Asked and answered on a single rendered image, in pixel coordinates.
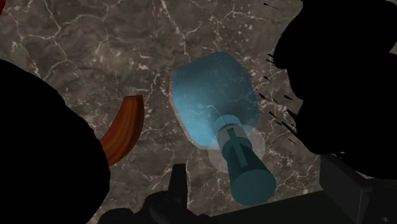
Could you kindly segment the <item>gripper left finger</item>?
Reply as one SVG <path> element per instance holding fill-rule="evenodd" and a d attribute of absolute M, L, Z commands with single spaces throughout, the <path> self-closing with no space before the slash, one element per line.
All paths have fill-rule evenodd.
<path fill-rule="evenodd" d="M 128 208 L 107 211 L 104 224 L 219 224 L 206 214 L 191 212 L 187 208 L 187 197 L 186 165 L 175 164 L 166 191 L 147 196 L 136 213 Z"/>

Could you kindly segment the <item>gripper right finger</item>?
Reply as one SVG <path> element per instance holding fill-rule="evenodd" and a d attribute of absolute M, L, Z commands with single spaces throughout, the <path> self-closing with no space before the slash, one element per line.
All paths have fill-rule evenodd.
<path fill-rule="evenodd" d="M 397 180 L 366 179 L 336 156 L 323 155 L 319 184 L 354 224 L 397 224 Z"/>

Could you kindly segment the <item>brown wooden curved thing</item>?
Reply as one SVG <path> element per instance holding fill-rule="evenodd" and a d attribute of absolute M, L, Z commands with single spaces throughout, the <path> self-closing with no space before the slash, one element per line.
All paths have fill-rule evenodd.
<path fill-rule="evenodd" d="M 133 149 L 141 135 L 143 124 L 143 97 L 125 96 L 112 124 L 100 139 L 109 166 L 119 162 Z"/>

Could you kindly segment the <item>blue bottle with teal cap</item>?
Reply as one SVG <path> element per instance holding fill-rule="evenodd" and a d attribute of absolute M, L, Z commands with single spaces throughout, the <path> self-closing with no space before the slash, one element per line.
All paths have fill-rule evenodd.
<path fill-rule="evenodd" d="M 234 200 L 255 206 L 271 198 L 274 175 L 248 138 L 260 110 L 247 69 L 229 53 L 211 53 L 174 71 L 170 97 L 189 141 L 220 157 Z"/>

